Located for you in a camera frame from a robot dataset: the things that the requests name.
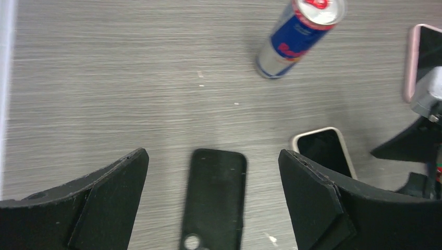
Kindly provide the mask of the black phone case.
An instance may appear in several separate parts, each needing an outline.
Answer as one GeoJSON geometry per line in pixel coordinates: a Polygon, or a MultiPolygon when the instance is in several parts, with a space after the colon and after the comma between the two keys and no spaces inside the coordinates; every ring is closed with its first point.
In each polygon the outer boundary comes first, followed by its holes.
{"type": "Polygon", "coordinates": [[[199,148],[191,156],[179,249],[240,249],[247,159],[237,152],[199,148]]]}

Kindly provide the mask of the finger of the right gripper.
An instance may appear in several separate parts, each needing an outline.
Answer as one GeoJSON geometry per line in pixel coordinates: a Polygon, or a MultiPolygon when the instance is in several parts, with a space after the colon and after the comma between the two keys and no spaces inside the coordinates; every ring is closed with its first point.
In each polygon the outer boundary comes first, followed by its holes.
{"type": "Polygon", "coordinates": [[[396,193],[420,198],[432,198],[430,178],[424,174],[411,172],[406,183],[396,193]]]}
{"type": "Polygon", "coordinates": [[[420,117],[398,135],[371,150],[371,154],[379,159],[425,164],[436,160],[440,147],[441,125],[420,117]]]}

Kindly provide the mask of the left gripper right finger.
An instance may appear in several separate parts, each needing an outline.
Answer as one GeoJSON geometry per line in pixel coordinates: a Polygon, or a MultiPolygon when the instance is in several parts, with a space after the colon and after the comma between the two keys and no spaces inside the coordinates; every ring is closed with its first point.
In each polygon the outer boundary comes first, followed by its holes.
{"type": "Polygon", "coordinates": [[[283,149],[298,249],[441,249],[441,201],[383,190],[283,149]]]}

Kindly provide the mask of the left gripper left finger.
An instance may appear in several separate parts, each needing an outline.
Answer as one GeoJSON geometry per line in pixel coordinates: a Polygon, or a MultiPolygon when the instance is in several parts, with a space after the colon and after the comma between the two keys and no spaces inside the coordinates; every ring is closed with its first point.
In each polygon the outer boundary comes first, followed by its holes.
{"type": "Polygon", "coordinates": [[[127,249],[148,164],[138,148],[68,183],[1,201],[1,249],[127,249]]]}

